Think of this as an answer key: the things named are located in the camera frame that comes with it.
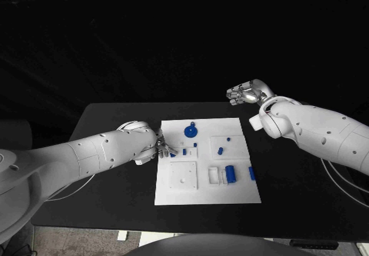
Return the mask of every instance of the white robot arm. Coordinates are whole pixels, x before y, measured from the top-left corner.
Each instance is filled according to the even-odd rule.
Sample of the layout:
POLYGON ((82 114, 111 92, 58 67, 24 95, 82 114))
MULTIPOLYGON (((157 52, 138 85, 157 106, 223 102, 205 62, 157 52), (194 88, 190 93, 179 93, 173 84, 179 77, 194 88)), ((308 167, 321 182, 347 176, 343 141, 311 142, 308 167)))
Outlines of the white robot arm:
POLYGON ((23 227, 42 203, 76 180, 134 160, 169 153, 161 130, 128 122, 115 131, 29 151, 0 149, 0 244, 23 227))
POLYGON ((294 140, 300 149, 369 175, 369 127, 346 115, 277 96, 255 79, 226 91, 231 104, 258 103, 254 130, 294 140))

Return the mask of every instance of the floor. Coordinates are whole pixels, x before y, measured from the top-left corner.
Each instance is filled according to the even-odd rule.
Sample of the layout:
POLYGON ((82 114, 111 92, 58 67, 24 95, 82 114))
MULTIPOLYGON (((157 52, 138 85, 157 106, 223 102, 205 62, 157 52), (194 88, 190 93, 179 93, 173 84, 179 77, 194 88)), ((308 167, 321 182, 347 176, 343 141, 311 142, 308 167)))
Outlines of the floor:
MULTIPOLYGON (((32 233, 33 236, 27 243, 33 245, 33 251, 37 252, 37 256, 122 256, 138 247, 141 238, 141 232, 130 231, 125 241, 118 241, 117 230, 39 226, 33 227, 32 233)), ((288 245, 290 240, 274 239, 274 242, 288 245)), ((339 244, 339 248, 334 251, 298 250, 304 250, 316 256, 362 256, 353 243, 339 244)))

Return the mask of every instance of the blue object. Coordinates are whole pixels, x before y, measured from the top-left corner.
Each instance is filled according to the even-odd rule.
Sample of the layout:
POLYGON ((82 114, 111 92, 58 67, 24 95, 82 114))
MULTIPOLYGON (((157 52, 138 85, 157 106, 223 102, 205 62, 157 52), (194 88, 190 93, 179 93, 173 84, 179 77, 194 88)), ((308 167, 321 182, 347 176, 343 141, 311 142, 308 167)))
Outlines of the blue object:
POLYGON ((249 167, 248 171, 249 171, 251 180, 255 180, 254 168, 249 167))
POLYGON ((190 126, 184 128, 184 135, 189 138, 193 138, 197 134, 197 129, 194 127, 194 122, 190 122, 190 126))
POLYGON ((225 167, 225 175, 226 175, 228 183, 235 183, 236 182, 236 174, 235 174, 235 168, 232 165, 228 165, 225 167))

